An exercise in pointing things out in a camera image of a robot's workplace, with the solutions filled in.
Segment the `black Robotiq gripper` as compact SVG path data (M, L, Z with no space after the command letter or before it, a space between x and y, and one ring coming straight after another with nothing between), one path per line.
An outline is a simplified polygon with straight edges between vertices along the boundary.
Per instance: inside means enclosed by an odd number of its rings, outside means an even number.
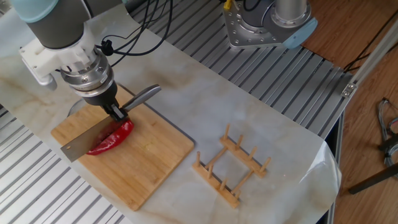
M127 118L128 113L118 107L116 93L118 91L117 84L112 82L111 86L103 93L97 96L83 96L83 99L90 105L102 106L102 109L110 115L115 121L124 120Z

